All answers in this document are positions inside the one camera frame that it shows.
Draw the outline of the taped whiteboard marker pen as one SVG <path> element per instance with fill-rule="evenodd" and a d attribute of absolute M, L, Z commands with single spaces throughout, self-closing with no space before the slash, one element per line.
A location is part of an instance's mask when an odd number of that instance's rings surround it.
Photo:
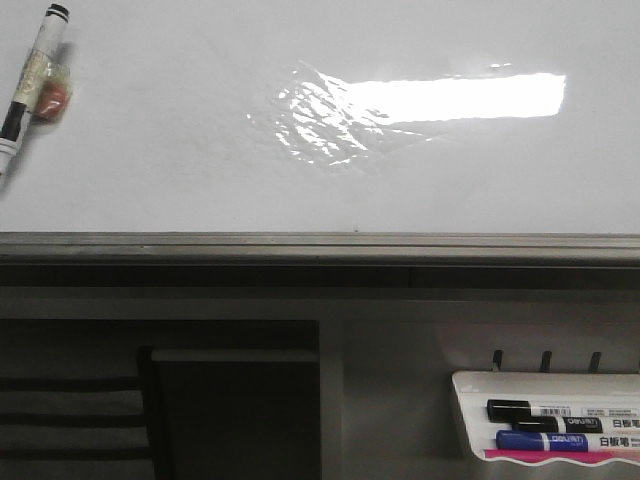
<path fill-rule="evenodd" d="M 52 78 L 55 61 L 70 13 L 66 6 L 51 3 L 27 55 L 1 126 L 1 177 L 17 156 L 24 136 L 36 113 L 45 82 Z"/>

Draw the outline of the white whiteboard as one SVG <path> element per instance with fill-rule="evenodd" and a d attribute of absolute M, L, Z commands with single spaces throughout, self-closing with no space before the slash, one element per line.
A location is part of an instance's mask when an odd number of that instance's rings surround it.
<path fill-rule="evenodd" d="M 1 275 L 639 266 L 635 1 L 71 1 Z"/>

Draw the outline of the white marker tray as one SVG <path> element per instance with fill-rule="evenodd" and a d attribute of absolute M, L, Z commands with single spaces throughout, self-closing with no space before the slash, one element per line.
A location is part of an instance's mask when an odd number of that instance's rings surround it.
<path fill-rule="evenodd" d="M 636 479 L 639 452 L 553 452 L 500 449 L 489 399 L 561 400 L 639 405 L 636 374 L 568 374 L 459 371 L 452 383 L 456 422 L 472 479 Z"/>

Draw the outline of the upper black capped marker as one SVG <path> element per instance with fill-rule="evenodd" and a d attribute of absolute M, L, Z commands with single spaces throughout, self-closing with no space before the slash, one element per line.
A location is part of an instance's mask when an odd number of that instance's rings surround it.
<path fill-rule="evenodd" d="M 491 422 L 540 417 L 638 417 L 639 405 L 627 403 L 561 400 L 489 399 L 487 415 Z"/>

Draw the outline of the black capped marker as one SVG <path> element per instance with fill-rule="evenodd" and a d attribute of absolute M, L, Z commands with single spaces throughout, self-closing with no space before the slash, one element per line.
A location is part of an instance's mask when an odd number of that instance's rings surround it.
<path fill-rule="evenodd" d="M 489 399 L 487 415 L 491 422 L 540 417 L 638 417 L 639 405 L 627 403 L 561 400 Z"/>
<path fill-rule="evenodd" d="M 535 433 L 636 434 L 639 432 L 639 419 L 536 416 L 517 420 L 511 426 L 513 430 Z"/>

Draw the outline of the blue capped marker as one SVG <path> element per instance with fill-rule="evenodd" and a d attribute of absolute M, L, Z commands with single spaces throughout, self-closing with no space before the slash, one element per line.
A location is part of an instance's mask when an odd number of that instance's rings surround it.
<path fill-rule="evenodd" d="M 639 436 L 499 430 L 496 445 L 506 450 L 638 453 Z"/>

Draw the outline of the middle black capped marker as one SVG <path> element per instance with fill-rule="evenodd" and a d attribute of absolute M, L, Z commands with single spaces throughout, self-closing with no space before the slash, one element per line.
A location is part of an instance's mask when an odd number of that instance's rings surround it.
<path fill-rule="evenodd" d="M 513 430 L 535 433 L 636 434 L 639 432 L 639 419 L 536 416 L 517 420 L 511 426 Z"/>

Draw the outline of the dark chair back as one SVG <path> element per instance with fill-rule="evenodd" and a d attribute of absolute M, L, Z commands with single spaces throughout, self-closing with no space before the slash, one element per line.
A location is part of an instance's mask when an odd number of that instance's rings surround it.
<path fill-rule="evenodd" d="M 13 461 L 133 461 L 149 460 L 156 479 L 174 479 L 176 469 L 171 436 L 166 421 L 160 376 L 151 346 L 136 351 L 137 374 L 112 378 L 19 378 L 3 377 L 1 391 L 21 393 L 105 394 L 133 392 L 141 396 L 142 411 L 136 414 L 106 413 L 3 413 L 3 426 L 32 426 L 62 429 L 134 429 L 146 431 L 145 447 L 110 448 L 25 448 L 3 447 L 1 458 Z"/>

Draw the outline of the left black wall hook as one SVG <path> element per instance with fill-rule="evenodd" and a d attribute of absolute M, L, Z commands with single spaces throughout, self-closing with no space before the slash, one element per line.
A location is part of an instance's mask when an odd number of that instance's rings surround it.
<path fill-rule="evenodd" d="M 492 372 L 500 372 L 502 369 L 502 359 L 503 359 L 503 351 L 501 349 L 497 349 L 493 353 L 492 357 Z"/>

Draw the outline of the black wall hook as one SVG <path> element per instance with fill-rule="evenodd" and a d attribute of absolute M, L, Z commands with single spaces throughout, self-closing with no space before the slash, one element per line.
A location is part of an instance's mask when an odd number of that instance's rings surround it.
<path fill-rule="evenodd" d="M 544 351 L 541 356 L 539 371 L 541 373 L 549 373 L 551 369 L 552 351 Z"/>
<path fill-rule="evenodd" d="M 589 374 L 597 374 L 599 372 L 601 357 L 602 353 L 600 351 L 594 351 L 592 353 L 588 367 Z"/>
<path fill-rule="evenodd" d="M 493 353 L 492 357 L 492 372 L 500 372 L 502 369 L 502 359 L 503 359 L 503 351 L 501 349 L 497 349 Z"/>

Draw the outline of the middle black wall hook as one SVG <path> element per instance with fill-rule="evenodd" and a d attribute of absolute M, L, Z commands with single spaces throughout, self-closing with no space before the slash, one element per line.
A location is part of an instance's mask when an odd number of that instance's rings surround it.
<path fill-rule="evenodd" d="M 541 356 L 539 371 L 541 373 L 549 373 L 551 369 L 552 351 L 544 351 Z"/>

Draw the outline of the right black wall hook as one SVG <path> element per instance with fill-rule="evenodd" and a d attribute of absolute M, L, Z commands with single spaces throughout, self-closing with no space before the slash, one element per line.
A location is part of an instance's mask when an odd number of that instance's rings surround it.
<path fill-rule="evenodd" d="M 594 351 L 592 353 L 588 367 L 589 374 L 597 374 L 599 372 L 601 357 L 602 353 L 600 351 Z"/>

